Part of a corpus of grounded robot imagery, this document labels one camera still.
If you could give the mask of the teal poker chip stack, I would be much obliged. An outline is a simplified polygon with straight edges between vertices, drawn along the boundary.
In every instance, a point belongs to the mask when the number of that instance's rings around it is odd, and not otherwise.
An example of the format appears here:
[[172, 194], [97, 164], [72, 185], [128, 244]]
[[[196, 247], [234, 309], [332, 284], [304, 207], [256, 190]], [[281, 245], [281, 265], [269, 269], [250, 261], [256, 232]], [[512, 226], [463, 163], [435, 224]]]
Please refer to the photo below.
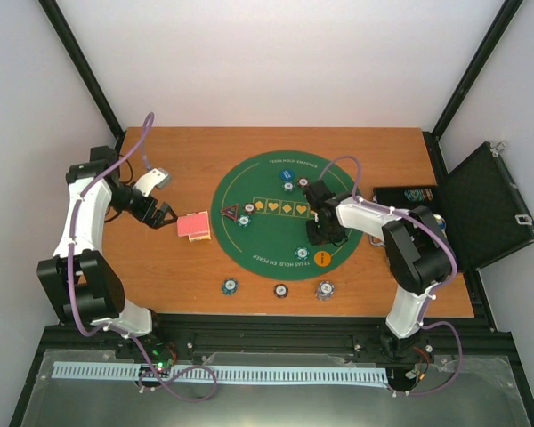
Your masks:
[[222, 293], [224, 295], [233, 295], [237, 292], [239, 282], [235, 278], [226, 278], [222, 284]]

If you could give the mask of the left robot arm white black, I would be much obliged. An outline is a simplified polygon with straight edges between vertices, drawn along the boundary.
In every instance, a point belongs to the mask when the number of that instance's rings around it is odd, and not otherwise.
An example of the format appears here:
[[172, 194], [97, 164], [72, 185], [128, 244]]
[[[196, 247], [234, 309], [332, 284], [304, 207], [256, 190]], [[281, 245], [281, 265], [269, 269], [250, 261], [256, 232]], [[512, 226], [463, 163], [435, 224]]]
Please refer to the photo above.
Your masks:
[[38, 263], [36, 274], [62, 324], [135, 336], [137, 349], [153, 359], [166, 351], [167, 336], [155, 328], [153, 310], [126, 298], [121, 280], [104, 258], [105, 215], [108, 209], [127, 212], [154, 230], [178, 217], [170, 205], [151, 195], [167, 185], [169, 173], [151, 167], [137, 181], [125, 183], [120, 180], [124, 162], [114, 149], [100, 146], [91, 149], [88, 162], [69, 168], [69, 209], [61, 241], [52, 258]]

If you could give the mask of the orange round blind button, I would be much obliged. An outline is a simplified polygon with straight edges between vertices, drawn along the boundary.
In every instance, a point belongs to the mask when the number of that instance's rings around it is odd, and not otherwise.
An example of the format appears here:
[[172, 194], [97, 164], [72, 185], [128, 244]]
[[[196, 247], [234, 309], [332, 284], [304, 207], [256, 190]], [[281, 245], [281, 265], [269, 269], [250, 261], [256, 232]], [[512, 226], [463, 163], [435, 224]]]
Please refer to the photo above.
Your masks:
[[313, 261], [319, 267], [327, 267], [332, 262], [332, 255], [328, 251], [319, 250], [314, 254]]

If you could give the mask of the red playing card deck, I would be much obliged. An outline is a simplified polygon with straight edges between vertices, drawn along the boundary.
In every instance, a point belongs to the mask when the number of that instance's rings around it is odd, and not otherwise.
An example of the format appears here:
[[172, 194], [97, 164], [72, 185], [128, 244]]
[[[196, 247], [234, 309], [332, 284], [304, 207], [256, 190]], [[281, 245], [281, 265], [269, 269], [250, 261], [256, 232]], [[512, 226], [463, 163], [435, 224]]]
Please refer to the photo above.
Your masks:
[[192, 234], [210, 233], [210, 223], [208, 211], [189, 213], [178, 218], [177, 235], [181, 238]]

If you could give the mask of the blue white chip stack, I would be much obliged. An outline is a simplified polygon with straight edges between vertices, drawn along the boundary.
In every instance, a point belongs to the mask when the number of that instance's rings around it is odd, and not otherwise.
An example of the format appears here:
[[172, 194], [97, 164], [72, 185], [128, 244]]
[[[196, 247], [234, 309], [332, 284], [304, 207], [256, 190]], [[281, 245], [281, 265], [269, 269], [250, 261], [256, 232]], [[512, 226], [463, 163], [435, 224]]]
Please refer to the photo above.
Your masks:
[[315, 296], [320, 301], [327, 301], [332, 297], [334, 291], [334, 285], [327, 280], [323, 280], [319, 282], [315, 291]]

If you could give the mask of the black triangular dealer button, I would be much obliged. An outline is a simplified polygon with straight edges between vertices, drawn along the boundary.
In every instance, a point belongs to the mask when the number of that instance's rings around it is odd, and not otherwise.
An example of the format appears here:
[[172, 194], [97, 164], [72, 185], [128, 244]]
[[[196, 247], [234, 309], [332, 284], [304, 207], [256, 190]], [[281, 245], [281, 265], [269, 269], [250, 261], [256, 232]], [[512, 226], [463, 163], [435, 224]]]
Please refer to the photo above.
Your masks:
[[227, 205], [220, 210], [220, 213], [222, 216], [225, 216], [235, 222], [239, 217], [239, 204], [235, 203], [232, 205]]

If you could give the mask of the blue round blind button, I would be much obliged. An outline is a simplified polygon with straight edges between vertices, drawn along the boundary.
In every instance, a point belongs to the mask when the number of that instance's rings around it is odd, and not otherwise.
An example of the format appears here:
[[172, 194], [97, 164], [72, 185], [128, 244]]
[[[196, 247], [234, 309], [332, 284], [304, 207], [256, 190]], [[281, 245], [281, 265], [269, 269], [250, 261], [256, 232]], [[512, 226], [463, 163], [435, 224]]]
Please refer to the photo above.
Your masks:
[[292, 169], [281, 169], [279, 171], [279, 177], [284, 182], [293, 181], [295, 179], [295, 172]]

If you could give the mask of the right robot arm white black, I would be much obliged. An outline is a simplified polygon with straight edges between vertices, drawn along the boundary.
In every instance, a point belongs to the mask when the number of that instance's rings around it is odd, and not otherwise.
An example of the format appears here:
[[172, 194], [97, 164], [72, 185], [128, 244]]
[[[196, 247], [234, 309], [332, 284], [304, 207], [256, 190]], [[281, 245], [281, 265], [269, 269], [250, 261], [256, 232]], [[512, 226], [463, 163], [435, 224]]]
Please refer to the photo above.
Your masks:
[[397, 282], [392, 308], [385, 318], [380, 345], [386, 358], [400, 359], [422, 329], [430, 301], [457, 275], [457, 260], [433, 213], [379, 205], [356, 194], [337, 195], [323, 180], [303, 194], [315, 216], [306, 223], [314, 246], [340, 246], [348, 230], [360, 231], [384, 244], [389, 270]]

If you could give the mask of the brown poker chip stack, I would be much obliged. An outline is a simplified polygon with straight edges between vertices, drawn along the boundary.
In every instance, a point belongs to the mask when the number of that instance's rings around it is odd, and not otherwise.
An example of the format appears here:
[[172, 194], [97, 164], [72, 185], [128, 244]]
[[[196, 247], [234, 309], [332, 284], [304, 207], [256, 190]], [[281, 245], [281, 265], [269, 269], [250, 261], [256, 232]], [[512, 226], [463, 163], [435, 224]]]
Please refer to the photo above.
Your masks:
[[288, 296], [288, 288], [284, 284], [279, 284], [274, 287], [274, 293], [278, 298], [285, 298]]

